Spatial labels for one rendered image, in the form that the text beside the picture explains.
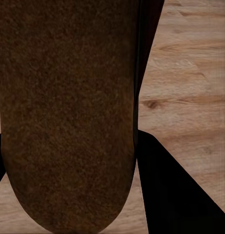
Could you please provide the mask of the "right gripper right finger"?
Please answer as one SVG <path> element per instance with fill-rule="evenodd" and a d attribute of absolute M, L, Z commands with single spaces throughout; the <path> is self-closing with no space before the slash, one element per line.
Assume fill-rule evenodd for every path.
<path fill-rule="evenodd" d="M 151 134 L 137 159 L 149 234 L 225 234 L 225 213 Z"/>

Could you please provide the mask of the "sandal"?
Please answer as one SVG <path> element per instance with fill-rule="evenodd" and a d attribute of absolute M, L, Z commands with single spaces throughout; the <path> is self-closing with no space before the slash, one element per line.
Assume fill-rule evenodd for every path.
<path fill-rule="evenodd" d="M 98 234 L 128 199 L 164 1 L 0 0 L 0 152 L 54 234 Z"/>

